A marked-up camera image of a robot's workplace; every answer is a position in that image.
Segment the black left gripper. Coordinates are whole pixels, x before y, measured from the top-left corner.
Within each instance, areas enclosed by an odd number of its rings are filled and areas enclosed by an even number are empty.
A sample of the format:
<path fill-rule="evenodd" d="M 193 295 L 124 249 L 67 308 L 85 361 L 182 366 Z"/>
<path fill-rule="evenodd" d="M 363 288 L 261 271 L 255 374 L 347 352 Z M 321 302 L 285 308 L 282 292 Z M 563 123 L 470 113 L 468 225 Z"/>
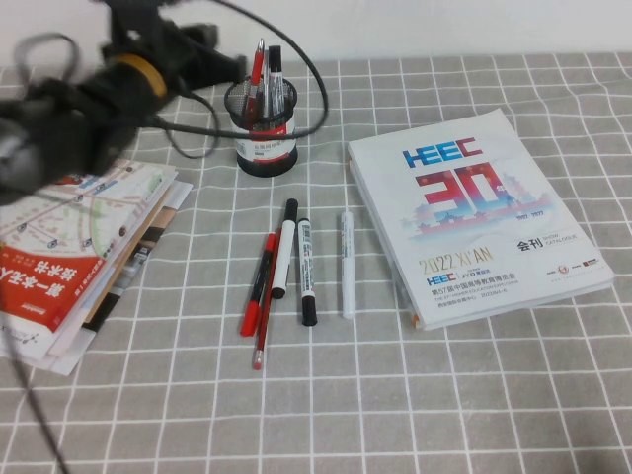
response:
<path fill-rule="evenodd" d="M 160 14 L 168 1 L 108 1 L 110 42 L 101 86 L 110 93 L 170 94 L 189 87 L 207 89 L 244 80 L 246 57 L 216 51 L 218 28 L 184 26 Z"/>

